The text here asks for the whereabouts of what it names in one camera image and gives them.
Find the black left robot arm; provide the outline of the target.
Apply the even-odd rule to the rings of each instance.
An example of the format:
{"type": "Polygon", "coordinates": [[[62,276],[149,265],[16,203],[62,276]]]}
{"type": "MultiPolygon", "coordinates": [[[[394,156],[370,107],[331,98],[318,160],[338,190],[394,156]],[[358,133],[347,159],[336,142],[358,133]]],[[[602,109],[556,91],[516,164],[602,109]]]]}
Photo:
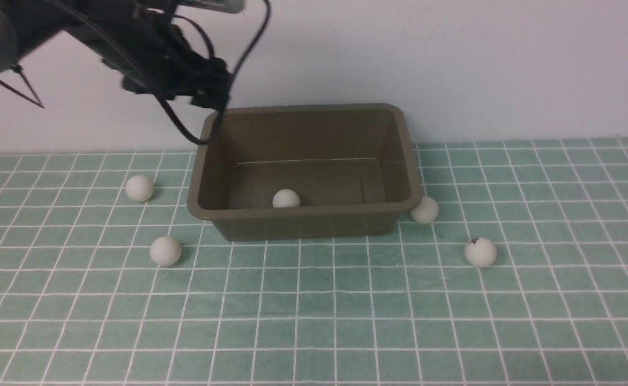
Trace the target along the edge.
{"type": "Polygon", "coordinates": [[[191,98],[192,105],[220,110],[230,97],[233,76],[217,57],[208,34],[192,27],[208,53],[192,49],[174,20],[179,6],[226,14],[243,1],[0,1],[0,73],[20,70],[20,61],[60,32],[96,52],[123,76],[133,94],[150,94],[154,83],[166,100],[191,98]]]}

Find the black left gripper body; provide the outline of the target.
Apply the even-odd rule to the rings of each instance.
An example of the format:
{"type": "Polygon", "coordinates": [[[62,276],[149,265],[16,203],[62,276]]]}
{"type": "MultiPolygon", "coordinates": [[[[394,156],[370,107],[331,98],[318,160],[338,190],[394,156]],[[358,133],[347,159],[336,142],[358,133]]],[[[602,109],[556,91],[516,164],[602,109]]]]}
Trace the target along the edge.
{"type": "Polygon", "coordinates": [[[207,57],[194,51],[172,20],[172,15],[145,11],[108,33],[145,71],[166,100],[187,96],[194,106],[224,109],[230,100],[231,81],[226,62],[214,56],[213,44],[209,44],[207,57]]]}

